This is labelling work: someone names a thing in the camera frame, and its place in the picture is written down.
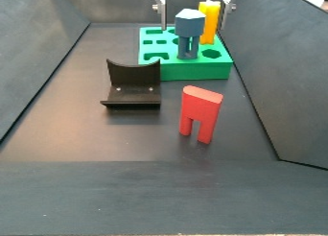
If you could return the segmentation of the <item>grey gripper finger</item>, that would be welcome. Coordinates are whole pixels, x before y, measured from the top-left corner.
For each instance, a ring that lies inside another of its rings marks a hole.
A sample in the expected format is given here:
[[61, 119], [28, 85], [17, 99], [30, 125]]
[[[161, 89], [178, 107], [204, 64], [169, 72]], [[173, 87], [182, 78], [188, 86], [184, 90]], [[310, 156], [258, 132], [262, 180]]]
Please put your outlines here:
[[154, 0], [152, 9], [160, 14], [161, 30], [166, 30], [166, 2], [165, 0]]
[[222, 31], [226, 23], [228, 14], [236, 9], [236, 0], [221, 1], [218, 30]]

